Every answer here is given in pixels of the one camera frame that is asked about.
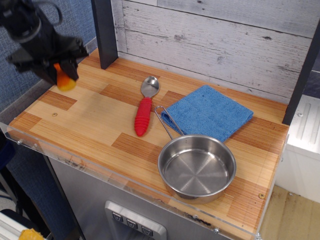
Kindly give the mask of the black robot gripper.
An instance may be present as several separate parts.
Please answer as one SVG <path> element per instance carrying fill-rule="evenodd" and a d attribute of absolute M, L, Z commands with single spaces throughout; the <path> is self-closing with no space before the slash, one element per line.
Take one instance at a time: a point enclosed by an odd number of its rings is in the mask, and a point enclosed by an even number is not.
<path fill-rule="evenodd" d="M 57 70 L 60 68 L 73 80 L 79 78 L 77 59 L 89 55 L 83 41 L 77 37 L 58 34 L 51 26 L 7 27 L 9 37 L 20 45 L 20 48 L 7 57 L 18 71 L 32 70 L 38 77 L 57 85 Z"/>

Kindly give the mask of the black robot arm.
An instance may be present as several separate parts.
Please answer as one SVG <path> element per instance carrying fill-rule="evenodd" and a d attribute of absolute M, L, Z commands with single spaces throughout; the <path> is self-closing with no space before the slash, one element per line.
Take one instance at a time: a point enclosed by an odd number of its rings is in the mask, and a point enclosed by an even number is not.
<path fill-rule="evenodd" d="M 0 25 L 20 48 L 6 60 L 20 73 L 32 71 L 61 91 L 76 86 L 77 60 L 89 55 L 81 38 L 56 32 L 40 8 L 42 2 L 2 0 Z"/>

